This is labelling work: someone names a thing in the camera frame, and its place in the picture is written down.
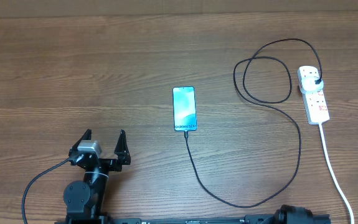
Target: wooden surface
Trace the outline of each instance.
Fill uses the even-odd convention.
[[[298,176],[277,197],[251,209],[216,201],[200,188],[183,134],[173,130],[172,88],[193,85],[199,129],[189,145],[204,184],[239,205],[284,186],[296,165],[296,129],[281,114],[242,101],[232,70],[263,44],[288,37],[309,41],[321,57],[327,146],[358,223],[358,12],[0,20],[0,223],[22,223],[28,182],[64,160],[87,128],[105,156],[119,130],[127,133],[132,164],[110,174],[106,193],[104,208],[114,217],[241,217],[290,204],[348,223],[298,91],[298,67],[317,66],[303,43],[261,53],[292,72],[293,94],[277,107],[302,131]],[[247,85],[256,97],[280,100],[288,77],[276,62],[255,61]],[[81,168],[64,165],[40,178],[27,196],[30,223],[63,219],[64,188],[82,177]]]
[[[358,10],[358,0],[0,0],[0,18]]]

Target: blue phone screen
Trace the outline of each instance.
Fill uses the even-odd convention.
[[[194,87],[173,88],[174,129],[176,131],[197,130]]]

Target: white power cord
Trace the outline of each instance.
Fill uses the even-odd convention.
[[[346,204],[347,209],[349,210],[349,215],[351,216],[351,224],[354,224],[354,216],[353,216],[353,210],[351,208],[351,205],[349,204],[349,202],[346,199],[345,194],[343,193],[341,187],[338,184],[338,181],[336,180],[334,171],[332,170],[331,167],[331,163],[329,162],[329,157],[328,157],[328,152],[327,152],[327,146],[326,146],[326,139],[324,137],[324,131],[323,131],[323,124],[322,123],[318,123],[318,127],[320,128],[320,135],[321,135],[321,142],[323,143],[323,149],[324,149],[324,155],[326,157],[326,161],[327,161],[327,166],[329,169],[329,172],[331,173],[332,179],[335,183],[336,189],[338,189],[339,194],[341,195],[343,201]]]

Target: power plug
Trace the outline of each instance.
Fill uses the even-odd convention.
[[[322,80],[320,84],[314,82],[318,78],[318,69],[315,67],[302,66],[298,69],[299,88],[302,92],[309,124],[319,124],[329,120],[327,102],[323,92],[324,83]]]

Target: power strip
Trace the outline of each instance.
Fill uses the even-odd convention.
[[[302,80],[318,78],[318,69],[312,66],[302,66],[298,69],[299,87],[302,88]],[[327,102],[322,90],[302,91],[304,108],[309,124],[319,124],[329,120]]]
[[[353,210],[347,201],[345,194],[336,180],[335,173],[329,161],[326,140],[324,136],[323,123],[329,120],[327,102],[323,92],[323,82],[315,84],[314,80],[319,77],[318,69],[312,66],[302,66],[298,69],[299,88],[302,92],[304,108],[309,124],[318,124],[321,134],[321,142],[323,144],[324,156],[326,158],[328,170],[334,181],[335,187],[341,195],[346,207],[349,211],[351,224],[354,224]]]

